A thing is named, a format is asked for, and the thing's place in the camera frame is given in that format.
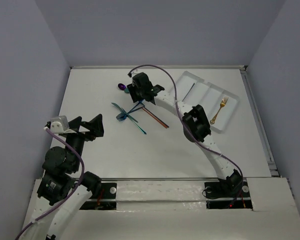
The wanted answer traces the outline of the blue metal fork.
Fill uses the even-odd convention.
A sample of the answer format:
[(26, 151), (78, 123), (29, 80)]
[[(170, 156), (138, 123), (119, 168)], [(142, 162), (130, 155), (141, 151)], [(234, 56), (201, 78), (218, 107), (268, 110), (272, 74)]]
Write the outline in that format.
[(131, 110), (126, 111), (128, 114), (130, 114), (132, 116), (132, 113), (141, 110), (144, 107), (144, 104), (139, 101)]

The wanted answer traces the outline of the teal plastic knife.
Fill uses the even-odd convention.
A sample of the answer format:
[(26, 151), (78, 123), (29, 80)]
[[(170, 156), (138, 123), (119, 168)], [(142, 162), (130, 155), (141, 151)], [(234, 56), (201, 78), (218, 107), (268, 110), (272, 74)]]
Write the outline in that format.
[(124, 121), (126, 118), (134, 121), (135, 123), (138, 123), (138, 121), (133, 118), (129, 113), (127, 113), (123, 108), (121, 108), (118, 104), (112, 102), (111, 103), (114, 107), (116, 107), (120, 113), (116, 116), (116, 119), (119, 121), (119, 122), (122, 122)]

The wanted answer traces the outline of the iridescent metal fork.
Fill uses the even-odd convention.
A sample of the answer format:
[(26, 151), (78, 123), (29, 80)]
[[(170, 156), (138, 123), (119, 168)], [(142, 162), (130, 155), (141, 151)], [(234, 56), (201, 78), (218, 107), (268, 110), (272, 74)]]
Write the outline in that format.
[(146, 135), (147, 133), (138, 125), (138, 122), (127, 112), (124, 112), (124, 114), (129, 118), (133, 124), (144, 134)]

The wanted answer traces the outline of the dark teal chopstick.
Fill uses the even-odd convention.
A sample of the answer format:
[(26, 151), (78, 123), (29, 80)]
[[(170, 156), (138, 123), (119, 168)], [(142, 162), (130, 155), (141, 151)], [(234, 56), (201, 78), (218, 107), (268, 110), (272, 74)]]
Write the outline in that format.
[(190, 94), (190, 92), (192, 91), (192, 89), (194, 88), (196, 83), (193, 83), (192, 86), (190, 87), (190, 89), (188, 90), (188, 92), (186, 93), (186, 95), (183, 97), (182, 102), (185, 101), (185, 99), (188, 97), (188, 95)]

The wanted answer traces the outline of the gold metal fork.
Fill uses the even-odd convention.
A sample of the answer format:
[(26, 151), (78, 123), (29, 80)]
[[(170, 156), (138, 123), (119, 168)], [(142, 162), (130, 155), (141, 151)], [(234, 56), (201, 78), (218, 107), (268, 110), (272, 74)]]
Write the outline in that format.
[(222, 99), (222, 101), (220, 102), (218, 111), (217, 111), (216, 114), (213, 116), (213, 118), (210, 120), (210, 124), (211, 124), (211, 125), (214, 125), (214, 124), (215, 124), (215, 121), (216, 121), (216, 119), (217, 119), (217, 117), (218, 117), (218, 115), (219, 115), (221, 109), (224, 108), (224, 107), (226, 106), (226, 104), (227, 104), (227, 102), (228, 102), (228, 99), (229, 99), (229, 97), (228, 97), (228, 96), (225, 96), (225, 97)]

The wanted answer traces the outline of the teal plastic spoon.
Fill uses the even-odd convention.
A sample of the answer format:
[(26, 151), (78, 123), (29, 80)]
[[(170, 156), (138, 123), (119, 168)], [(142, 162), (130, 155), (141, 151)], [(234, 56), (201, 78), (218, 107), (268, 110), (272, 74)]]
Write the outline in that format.
[(124, 92), (125, 92), (126, 94), (129, 94), (129, 93), (130, 93), (129, 88), (126, 87), (126, 88), (124, 89)]

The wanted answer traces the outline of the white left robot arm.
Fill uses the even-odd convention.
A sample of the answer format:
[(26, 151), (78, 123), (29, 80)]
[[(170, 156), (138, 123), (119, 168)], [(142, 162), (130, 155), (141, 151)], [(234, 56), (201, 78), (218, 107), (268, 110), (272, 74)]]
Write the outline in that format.
[(78, 116), (68, 121), (61, 115), (51, 118), (44, 129), (63, 146), (52, 147), (45, 154), (37, 190), (41, 206), (34, 210), (24, 240), (59, 240), (86, 200), (104, 192), (101, 178), (86, 171), (82, 159), (85, 142), (104, 136), (103, 116), (98, 114), (90, 121)]

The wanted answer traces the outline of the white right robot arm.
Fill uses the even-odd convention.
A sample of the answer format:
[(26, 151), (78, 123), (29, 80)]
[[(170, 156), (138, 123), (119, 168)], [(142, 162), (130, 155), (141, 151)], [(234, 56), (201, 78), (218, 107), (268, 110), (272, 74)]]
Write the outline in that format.
[(160, 85), (153, 85), (144, 72), (132, 75), (127, 85), (132, 101), (150, 102), (179, 118), (185, 137), (195, 143), (215, 170), (220, 190), (225, 196), (239, 194), (243, 187), (243, 173), (233, 161), (224, 156), (212, 137), (211, 126), (201, 105), (191, 106), (177, 100)]

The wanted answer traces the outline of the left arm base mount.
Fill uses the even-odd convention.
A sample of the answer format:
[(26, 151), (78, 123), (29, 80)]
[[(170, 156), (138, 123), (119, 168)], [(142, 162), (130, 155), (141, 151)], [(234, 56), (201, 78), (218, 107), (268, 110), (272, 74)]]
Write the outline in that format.
[(98, 195), (93, 195), (80, 210), (112, 211), (117, 209), (117, 183), (103, 182)]

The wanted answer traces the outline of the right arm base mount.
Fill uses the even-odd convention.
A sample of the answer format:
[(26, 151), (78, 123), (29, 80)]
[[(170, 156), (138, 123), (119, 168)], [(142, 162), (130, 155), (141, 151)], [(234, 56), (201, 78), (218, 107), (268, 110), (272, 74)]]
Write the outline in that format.
[(208, 210), (253, 209), (250, 189), (246, 180), (233, 190), (219, 181), (205, 182), (201, 194), (206, 199)]

